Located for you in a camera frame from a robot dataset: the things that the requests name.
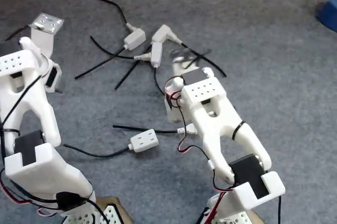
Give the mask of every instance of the black cable tie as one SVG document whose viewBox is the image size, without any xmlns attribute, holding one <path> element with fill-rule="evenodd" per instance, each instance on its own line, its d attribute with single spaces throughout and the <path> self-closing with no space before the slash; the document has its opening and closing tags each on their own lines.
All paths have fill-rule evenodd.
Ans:
<svg viewBox="0 0 337 224">
<path fill-rule="evenodd" d="M 236 133 L 238 132 L 238 130 L 240 129 L 240 127 L 246 123 L 245 121 L 241 121 L 241 123 L 235 128 L 234 132 L 233 132 L 233 135 L 232 135 L 232 140 L 234 141 L 235 140 L 235 136 L 236 136 Z"/>
</svg>

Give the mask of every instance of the white connector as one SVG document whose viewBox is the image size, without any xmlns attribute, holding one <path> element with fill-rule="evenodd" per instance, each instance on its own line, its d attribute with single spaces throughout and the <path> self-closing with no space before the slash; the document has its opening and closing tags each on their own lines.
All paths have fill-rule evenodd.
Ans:
<svg viewBox="0 0 337 224">
<path fill-rule="evenodd" d="M 173 41 L 179 45 L 183 43 L 181 39 L 179 39 L 177 35 L 172 32 L 171 28 L 169 28 L 167 25 L 162 25 L 158 29 L 158 31 L 152 36 L 152 42 L 163 43 L 166 40 Z"/>
<path fill-rule="evenodd" d="M 163 43 L 153 42 L 151 45 L 151 52 L 134 56 L 133 59 L 137 61 L 150 61 L 154 68 L 159 68 L 162 61 Z"/>
<path fill-rule="evenodd" d="M 131 34 L 124 39 L 124 48 L 131 51 L 146 40 L 146 35 L 142 29 L 134 27 L 129 23 L 126 23 L 126 27 L 131 31 Z"/>
<path fill-rule="evenodd" d="M 186 126 L 186 130 L 188 134 L 198 134 L 198 131 L 196 130 L 195 126 L 193 123 L 188 124 Z M 185 133 L 185 128 L 178 128 L 177 133 Z"/>
<path fill-rule="evenodd" d="M 158 138 L 153 129 L 139 133 L 131 138 L 130 150 L 142 152 L 159 145 Z"/>
<path fill-rule="evenodd" d="M 154 68 L 159 68 L 162 61 L 163 43 L 153 42 L 151 49 L 151 65 Z"/>
</svg>

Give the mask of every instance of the blue object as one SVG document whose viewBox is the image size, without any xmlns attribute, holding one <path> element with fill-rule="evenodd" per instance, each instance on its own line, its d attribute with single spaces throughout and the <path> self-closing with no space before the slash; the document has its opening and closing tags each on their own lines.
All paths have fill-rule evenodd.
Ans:
<svg viewBox="0 0 337 224">
<path fill-rule="evenodd" d="M 323 25 L 337 32 L 337 0 L 326 2 L 316 17 Z"/>
</svg>

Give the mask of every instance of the black wire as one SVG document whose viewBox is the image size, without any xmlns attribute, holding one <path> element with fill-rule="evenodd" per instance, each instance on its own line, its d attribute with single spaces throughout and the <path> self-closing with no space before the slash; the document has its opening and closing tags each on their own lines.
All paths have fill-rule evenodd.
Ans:
<svg viewBox="0 0 337 224">
<path fill-rule="evenodd" d="M 211 64 L 212 66 L 214 66 L 217 70 L 219 70 L 219 72 L 224 76 L 224 77 L 227 77 L 226 73 L 218 66 L 216 65 L 214 62 L 212 62 L 210 59 L 206 58 L 204 55 L 198 53 L 197 51 L 191 49 L 190 47 L 188 47 L 186 44 L 184 43 L 181 43 L 181 45 L 185 48 L 188 48 L 189 50 L 191 50 L 191 52 L 193 54 L 195 54 L 198 58 L 200 59 L 203 59 L 204 61 L 208 62 L 209 64 Z"/>
<path fill-rule="evenodd" d="M 106 221 L 106 224 L 108 224 L 110 221 L 107 219 L 107 216 L 105 216 L 104 212 L 100 209 L 100 207 L 93 201 L 91 201 L 90 199 L 86 199 L 86 201 L 90 204 L 92 204 L 98 212 L 100 212 L 100 214 L 102 215 L 103 219 Z"/>
<path fill-rule="evenodd" d="M 279 209 L 278 209 L 278 214 L 277 214 L 278 224 L 281 224 L 281 203 L 282 203 L 282 198 L 281 196 L 279 196 Z"/>
<path fill-rule="evenodd" d="M 5 41 L 9 41 L 11 40 L 16 34 L 22 32 L 23 30 L 27 29 L 29 27 L 29 25 L 24 25 L 23 27 L 20 27 L 19 29 L 17 29 L 15 32 L 13 32 L 10 36 L 8 36 Z"/>
<path fill-rule="evenodd" d="M 139 64 L 141 61 L 135 61 L 132 66 L 129 68 L 129 70 L 126 72 L 126 74 L 120 79 L 120 81 L 116 84 L 115 90 L 117 90 L 122 83 L 125 81 L 125 79 L 131 74 L 131 72 L 134 70 L 134 68 Z"/>
<path fill-rule="evenodd" d="M 158 84 L 158 81 L 157 81 L 157 68 L 153 68 L 153 77 L 154 77 L 154 82 L 158 88 L 158 90 L 163 94 L 165 95 L 165 93 L 162 91 L 162 89 L 160 88 L 159 84 Z"/>
<path fill-rule="evenodd" d="M 121 48 L 120 50 L 117 51 L 116 55 L 111 56 L 109 59 L 106 59 L 106 60 L 98 63 L 96 66 L 93 66 L 89 70 L 83 72 L 82 74 L 79 74 L 78 76 L 75 77 L 75 79 L 77 80 L 77 79 L 81 78 L 82 76 L 85 76 L 85 75 L 89 74 L 90 72 L 92 72 L 93 70 L 97 69 L 98 67 L 104 65 L 105 63 L 111 61 L 114 57 L 116 57 L 118 54 L 122 53 L 124 50 L 125 50 L 125 48 Z"/>
<path fill-rule="evenodd" d="M 134 126 L 125 126 L 125 125 L 112 125 L 113 128 L 121 128 L 121 129 L 128 129 L 132 131 L 139 131 L 144 132 L 149 130 L 150 128 L 136 128 Z M 154 130 L 156 133 L 177 133 L 177 130 Z"/>
<path fill-rule="evenodd" d="M 146 50 L 143 52 L 143 54 L 147 53 L 150 48 L 152 47 L 152 44 L 150 44 Z M 117 83 L 116 87 L 115 87 L 115 90 L 117 90 L 121 85 L 122 83 L 127 79 L 127 77 L 132 73 L 132 71 L 136 68 L 136 66 L 139 64 L 140 61 L 138 62 L 134 62 L 133 65 L 131 66 L 131 68 L 128 70 L 128 72 L 122 77 L 122 79 Z"/>
<path fill-rule="evenodd" d="M 121 7 L 120 7 L 118 4 L 116 4 L 115 2 L 113 2 L 113 1 L 110 1 L 110 0 L 101 0 L 101 1 L 103 1 L 103 2 L 106 2 L 106 3 L 108 3 L 108 4 L 112 4 L 112 5 L 116 6 L 116 7 L 117 7 L 117 9 L 118 9 L 118 11 L 120 12 L 120 14 L 121 14 L 121 16 L 122 16 L 122 18 L 123 18 L 124 22 L 125 22 L 125 23 L 127 23 L 127 21 L 126 21 L 126 18 L 125 18 L 125 15 L 124 15 L 124 12 L 123 12 L 122 8 L 121 8 Z"/>
<path fill-rule="evenodd" d="M 82 150 L 82 149 L 79 149 L 79 148 L 77 148 L 77 147 L 74 147 L 74 146 L 71 146 L 71 145 L 68 145 L 68 144 L 63 144 L 63 146 L 66 147 L 66 148 L 70 148 L 70 149 L 76 150 L 76 151 L 78 151 L 78 152 L 81 152 L 81 153 L 83 153 L 83 154 L 90 155 L 91 157 L 99 157 L 99 158 L 114 157 L 115 155 L 121 154 L 121 153 L 123 153 L 123 152 L 129 150 L 129 148 L 126 147 L 126 148 L 123 148 L 123 149 L 121 149 L 121 150 L 118 150 L 117 152 L 114 152 L 114 153 L 112 153 L 112 154 L 92 154 L 92 153 L 86 152 L 86 151 L 84 151 L 84 150 Z"/>
<path fill-rule="evenodd" d="M 17 105 L 20 103 L 20 101 L 24 98 L 24 96 L 27 94 L 27 92 L 30 90 L 31 87 L 41 78 L 39 75 L 30 85 L 27 86 L 27 88 L 23 91 L 21 96 L 18 98 L 18 100 L 15 102 L 11 110 L 8 112 L 7 116 L 5 117 L 4 121 L 1 121 L 0 118 L 0 141 L 1 141 L 1 157 L 3 164 L 5 163 L 5 157 L 6 157 L 6 148 L 5 148 L 5 134 L 4 134 L 4 124 L 8 120 L 9 116 L 13 113 L 14 109 L 17 107 Z"/>
<path fill-rule="evenodd" d="M 94 44 L 104 53 L 113 56 L 113 57 L 117 57 L 117 58 L 121 58 L 121 59 L 128 59 L 128 60 L 134 60 L 133 57 L 128 57 L 128 56 L 122 56 L 122 55 L 118 55 L 118 54 L 113 54 L 110 51 L 106 50 L 104 47 L 102 47 L 95 39 L 93 36 L 90 36 L 90 39 L 92 40 L 92 42 L 94 42 Z"/>
</svg>

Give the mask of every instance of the white 3d-printed part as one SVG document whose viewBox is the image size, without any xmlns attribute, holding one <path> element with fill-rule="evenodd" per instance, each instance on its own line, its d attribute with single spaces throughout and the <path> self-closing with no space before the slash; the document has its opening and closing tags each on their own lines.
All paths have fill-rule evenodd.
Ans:
<svg viewBox="0 0 337 224">
<path fill-rule="evenodd" d="M 123 223 L 114 206 L 107 206 L 104 210 L 104 214 L 109 220 L 109 224 Z M 83 215 L 68 216 L 62 224 L 95 224 L 97 223 L 97 221 L 95 221 L 97 219 L 100 220 L 100 224 L 106 224 L 106 221 L 97 211 L 86 212 Z"/>
<path fill-rule="evenodd" d="M 24 89 L 17 90 L 17 85 L 11 77 L 12 74 L 22 72 Z M 0 57 L 0 117 L 5 119 L 10 109 L 21 96 L 22 92 L 31 84 L 39 73 L 36 57 L 29 50 L 21 50 L 13 54 Z M 44 84 L 38 80 L 20 101 L 16 109 L 6 121 L 4 128 L 20 129 L 24 113 L 28 110 L 40 119 L 45 139 L 54 147 L 60 145 L 61 137 L 58 131 L 54 110 L 48 103 Z M 14 140 L 17 134 L 5 132 L 6 150 L 14 153 Z"/>
</svg>

